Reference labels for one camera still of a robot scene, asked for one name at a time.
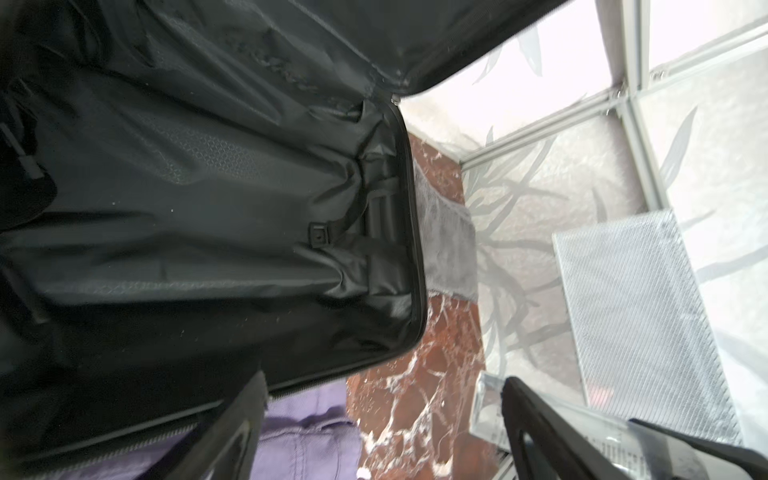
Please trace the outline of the clear bottle white cap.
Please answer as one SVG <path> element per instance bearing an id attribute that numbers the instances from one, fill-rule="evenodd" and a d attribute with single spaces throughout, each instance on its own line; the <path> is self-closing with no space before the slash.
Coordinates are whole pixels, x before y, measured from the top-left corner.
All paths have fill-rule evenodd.
<path id="1" fill-rule="evenodd" d="M 520 477 L 503 421 L 504 380 L 480 372 L 470 433 L 504 452 L 498 479 Z M 631 479 L 748 479 L 742 467 L 660 433 L 544 394 L 542 399 L 608 462 Z"/>

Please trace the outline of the purple trousers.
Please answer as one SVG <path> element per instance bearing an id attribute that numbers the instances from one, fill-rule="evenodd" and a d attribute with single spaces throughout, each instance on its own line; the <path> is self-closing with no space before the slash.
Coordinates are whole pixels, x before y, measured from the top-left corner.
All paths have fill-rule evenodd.
<path id="1" fill-rule="evenodd" d="M 355 479 L 362 452 L 358 425 L 337 380 L 271 401 L 255 454 L 253 479 Z M 55 479 L 135 479 L 181 440 L 181 434 L 99 461 Z"/>

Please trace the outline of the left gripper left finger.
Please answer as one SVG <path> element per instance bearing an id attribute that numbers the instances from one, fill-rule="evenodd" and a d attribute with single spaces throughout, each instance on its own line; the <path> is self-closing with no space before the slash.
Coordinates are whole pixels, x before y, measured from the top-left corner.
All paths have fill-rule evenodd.
<path id="1" fill-rule="evenodd" d="M 213 416 L 145 471 L 142 479 L 248 479 L 265 416 L 268 390 L 257 372 Z"/>

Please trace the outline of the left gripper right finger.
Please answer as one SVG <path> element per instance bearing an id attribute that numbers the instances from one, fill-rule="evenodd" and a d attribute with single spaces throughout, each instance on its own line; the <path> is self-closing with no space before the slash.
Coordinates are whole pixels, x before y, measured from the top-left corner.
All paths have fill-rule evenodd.
<path id="1" fill-rule="evenodd" d="M 521 379 L 505 380 L 501 400 L 520 479 L 627 477 Z"/>

